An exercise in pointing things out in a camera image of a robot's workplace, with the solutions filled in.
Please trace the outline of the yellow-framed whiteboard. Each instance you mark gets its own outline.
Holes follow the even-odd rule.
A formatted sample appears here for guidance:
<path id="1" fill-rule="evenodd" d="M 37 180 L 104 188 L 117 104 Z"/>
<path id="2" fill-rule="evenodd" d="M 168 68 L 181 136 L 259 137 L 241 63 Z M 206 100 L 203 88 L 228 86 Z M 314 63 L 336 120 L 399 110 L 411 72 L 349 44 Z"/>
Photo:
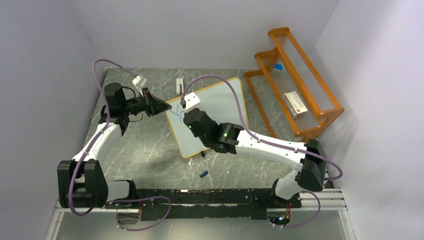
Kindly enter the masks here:
<path id="1" fill-rule="evenodd" d="M 242 81 L 238 77 L 230 78 L 227 81 L 234 88 L 240 103 L 243 120 L 246 125 L 249 125 Z M 241 124 L 234 95 L 224 82 L 221 81 L 200 90 L 196 90 L 195 93 L 201 101 L 201 106 L 212 120 L 216 121 L 218 124 Z M 184 159 L 188 159 L 202 151 L 206 151 L 208 148 L 205 147 L 198 138 L 195 138 L 189 128 L 183 123 L 183 117 L 186 110 L 182 108 L 180 102 L 180 97 L 167 101 L 167 103 L 171 105 L 171 109 L 167 110 L 165 115 L 177 143 L 180 156 Z"/>

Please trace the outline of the blue marker cap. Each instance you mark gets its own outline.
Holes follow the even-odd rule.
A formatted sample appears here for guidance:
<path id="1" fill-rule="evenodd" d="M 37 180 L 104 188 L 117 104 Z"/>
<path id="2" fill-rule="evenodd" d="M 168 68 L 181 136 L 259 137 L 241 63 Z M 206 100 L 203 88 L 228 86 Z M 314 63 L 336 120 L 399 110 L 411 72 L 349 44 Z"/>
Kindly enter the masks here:
<path id="1" fill-rule="evenodd" d="M 208 172 L 207 170 L 205 170 L 204 172 L 202 172 L 202 173 L 199 175 L 199 177 L 200 177 L 200 178 L 203 178 L 203 177 L 205 177 L 208 173 L 209 173 L 209 172 Z"/>

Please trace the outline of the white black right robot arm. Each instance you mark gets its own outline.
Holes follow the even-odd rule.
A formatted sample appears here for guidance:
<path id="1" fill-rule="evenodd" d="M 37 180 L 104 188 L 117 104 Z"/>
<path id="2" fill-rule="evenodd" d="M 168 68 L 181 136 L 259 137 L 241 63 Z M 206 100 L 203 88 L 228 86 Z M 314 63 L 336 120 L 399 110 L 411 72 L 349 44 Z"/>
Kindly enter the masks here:
<path id="1" fill-rule="evenodd" d="M 324 188 L 325 155 L 317 140 L 290 142 L 250 132 L 230 122 L 217 124 L 198 108 L 187 112 L 183 123 L 205 147 L 217 153 L 257 156 L 290 167 L 291 173 L 277 179 L 272 187 L 269 199 L 275 207 L 282 207 L 303 190 L 320 192 Z"/>

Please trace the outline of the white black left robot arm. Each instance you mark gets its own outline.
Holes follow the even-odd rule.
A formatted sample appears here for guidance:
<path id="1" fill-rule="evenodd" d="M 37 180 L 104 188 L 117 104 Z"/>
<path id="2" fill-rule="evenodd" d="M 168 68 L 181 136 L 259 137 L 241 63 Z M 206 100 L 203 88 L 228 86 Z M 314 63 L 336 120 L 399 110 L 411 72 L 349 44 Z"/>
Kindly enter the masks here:
<path id="1" fill-rule="evenodd" d="M 118 82 L 106 85 L 103 91 L 107 103 L 101 110 L 95 134 L 82 151 L 57 166 L 59 203 L 63 208 L 70 207 L 69 198 L 74 208 L 101 208 L 115 200 L 126 208 L 134 207 L 139 200 L 135 183 L 106 181 L 100 162 L 124 135 L 131 115 L 145 113 L 152 117 L 172 108 L 146 87 L 139 96 L 130 99 L 126 99 L 124 86 Z"/>

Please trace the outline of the white whiteboard eraser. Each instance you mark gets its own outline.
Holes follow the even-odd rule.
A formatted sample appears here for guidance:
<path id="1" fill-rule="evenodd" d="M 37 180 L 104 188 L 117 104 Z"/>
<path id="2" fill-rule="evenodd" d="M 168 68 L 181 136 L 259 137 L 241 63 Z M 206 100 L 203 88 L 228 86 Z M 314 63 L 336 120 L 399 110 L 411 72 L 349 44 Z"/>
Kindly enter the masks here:
<path id="1" fill-rule="evenodd" d="M 176 79 L 176 93 L 178 95 L 182 95 L 183 91 L 184 91 L 184 78 L 179 77 Z"/>

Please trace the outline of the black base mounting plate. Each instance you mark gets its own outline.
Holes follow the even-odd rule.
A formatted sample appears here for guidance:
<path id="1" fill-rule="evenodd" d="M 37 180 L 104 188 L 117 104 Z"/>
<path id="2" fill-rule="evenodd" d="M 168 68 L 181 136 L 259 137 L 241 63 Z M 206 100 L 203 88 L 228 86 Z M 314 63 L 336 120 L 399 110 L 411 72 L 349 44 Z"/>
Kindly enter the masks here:
<path id="1" fill-rule="evenodd" d="M 137 189 L 136 199 L 155 197 L 142 202 L 105 205 L 121 213 L 141 210 L 141 221 L 168 219 L 203 218 L 250 218 L 266 220 L 269 209 L 281 211 L 301 208 L 300 195 L 290 199 L 279 198 L 271 188 L 229 188 L 229 189 Z"/>

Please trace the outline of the white red box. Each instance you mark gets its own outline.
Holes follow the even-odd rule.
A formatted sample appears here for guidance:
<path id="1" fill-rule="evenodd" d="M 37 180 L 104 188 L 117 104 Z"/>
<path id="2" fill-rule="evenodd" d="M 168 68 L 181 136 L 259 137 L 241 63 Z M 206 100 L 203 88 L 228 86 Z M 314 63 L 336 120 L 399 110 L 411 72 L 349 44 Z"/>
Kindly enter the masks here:
<path id="1" fill-rule="evenodd" d="M 283 100 L 286 107 L 295 118 L 308 112 L 306 104 L 302 101 L 296 91 L 284 93 Z"/>

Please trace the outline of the blue-capped item on shelf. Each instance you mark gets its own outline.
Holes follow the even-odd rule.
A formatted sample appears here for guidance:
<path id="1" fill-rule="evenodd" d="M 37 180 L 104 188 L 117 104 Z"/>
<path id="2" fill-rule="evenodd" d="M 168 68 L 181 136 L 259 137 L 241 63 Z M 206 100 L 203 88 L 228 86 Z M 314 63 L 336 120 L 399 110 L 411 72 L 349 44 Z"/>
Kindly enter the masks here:
<path id="1" fill-rule="evenodd" d="M 283 69 L 284 69 L 284 67 L 283 67 L 281 64 L 279 64 L 279 63 L 276 63 L 276 64 L 273 66 L 273 71 L 281 72 Z"/>

